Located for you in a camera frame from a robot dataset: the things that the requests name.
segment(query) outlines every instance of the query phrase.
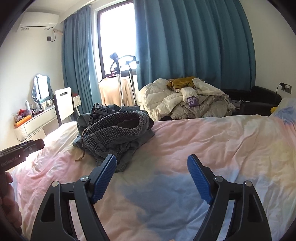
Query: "finger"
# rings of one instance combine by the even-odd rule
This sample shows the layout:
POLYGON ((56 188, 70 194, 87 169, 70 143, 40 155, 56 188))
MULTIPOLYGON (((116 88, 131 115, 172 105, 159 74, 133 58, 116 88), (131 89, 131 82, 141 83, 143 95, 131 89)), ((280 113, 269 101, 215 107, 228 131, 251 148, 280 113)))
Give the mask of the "finger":
POLYGON ((15 204, 15 191, 10 184, 7 185, 7 195, 3 198, 3 204, 8 207, 15 204))
POLYGON ((10 223, 15 223, 19 219, 19 207, 18 204, 15 203, 13 208, 10 210, 10 212, 7 214, 7 219, 10 223))
POLYGON ((13 223, 13 225, 18 229, 19 227, 21 227, 22 225, 22 215, 19 211, 19 217, 18 220, 16 222, 13 223))
POLYGON ((13 182, 12 175, 9 172, 6 172, 5 174, 6 174, 7 183, 12 183, 13 182))

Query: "air conditioner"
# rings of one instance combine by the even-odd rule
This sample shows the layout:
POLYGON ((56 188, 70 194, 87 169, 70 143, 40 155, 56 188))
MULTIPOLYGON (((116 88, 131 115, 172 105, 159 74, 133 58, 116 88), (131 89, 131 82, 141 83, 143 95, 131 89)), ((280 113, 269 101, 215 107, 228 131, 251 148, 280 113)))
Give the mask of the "air conditioner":
POLYGON ((56 14, 45 12, 25 12, 19 29, 21 31, 33 28, 51 30, 57 25, 58 20, 59 16, 56 14))

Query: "white down jacket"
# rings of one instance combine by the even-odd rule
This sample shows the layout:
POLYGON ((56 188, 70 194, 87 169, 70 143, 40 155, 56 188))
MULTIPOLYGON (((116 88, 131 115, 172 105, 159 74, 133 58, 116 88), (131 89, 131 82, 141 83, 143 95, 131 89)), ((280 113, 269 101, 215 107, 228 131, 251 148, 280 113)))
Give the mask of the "white down jacket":
POLYGON ((182 88, 174 92, 167 88, 168 80, 157 79, 143 87, 138 94, 141 109, 148 112, 154 121, 169 115, 172 119, 193 119, 203 117, 224 117, 231 115, 233 104, 228 96, 199 78, 193 79, 195 89, 182 88), (195 96, 199 106, 189 107, 188 97, 195 96))

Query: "power cord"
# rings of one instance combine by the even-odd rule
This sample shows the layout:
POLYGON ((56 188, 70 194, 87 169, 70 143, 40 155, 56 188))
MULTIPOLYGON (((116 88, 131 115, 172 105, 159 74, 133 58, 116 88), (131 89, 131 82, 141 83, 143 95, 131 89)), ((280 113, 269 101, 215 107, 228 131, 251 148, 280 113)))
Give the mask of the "power cord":
POLYGON ((50 40, 51 42, 54 42, 55 40, 56 40, 56 35, 55 35, 55 30, 53 29, 53 32, 54 32, 54 40, 52 41, 52 40, 50 40))
POLYGON ((282 82, 278 85, 278 87, 277 87, 277 89, 276 89, 276 97, 275 97, 275 99, 274 99, 274 103, 275 103, 275 104, 276 104, 276 99, 277 99, 277 91, 278 91, 278 89, 279 89, 280 86, 285 87, 286 85, 285 85, 284 83, 282 83, 282 82))
POLYGON ((133 90, 133 84, 132 84, 132 82, 131 82, 130 72, 128 72, 128 77, 129 77, 129 79, 130 79, 130 83, 131 83, 131 88, 132 88, 132 92, 133 92, 133 99, 135 100, 135 104, 138 105, 138 103, 137 103, 137 99, 136 99, 135 94, 134 94, 134 91, 135 91, 135 90, 133 90))

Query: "black sofa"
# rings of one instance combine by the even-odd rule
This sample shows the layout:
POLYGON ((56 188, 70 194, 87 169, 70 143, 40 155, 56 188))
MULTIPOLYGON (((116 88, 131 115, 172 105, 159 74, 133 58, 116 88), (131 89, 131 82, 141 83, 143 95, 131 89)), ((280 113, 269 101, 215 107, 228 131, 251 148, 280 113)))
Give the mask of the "black sofa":
POLYGON ((243 100, 238 112, 234 115, 262 115, 269 116, 270 109, 278 106, 281 102, 281 96, 275 92, 254 86, 251 91, 222 89, 232 100, 243 100))

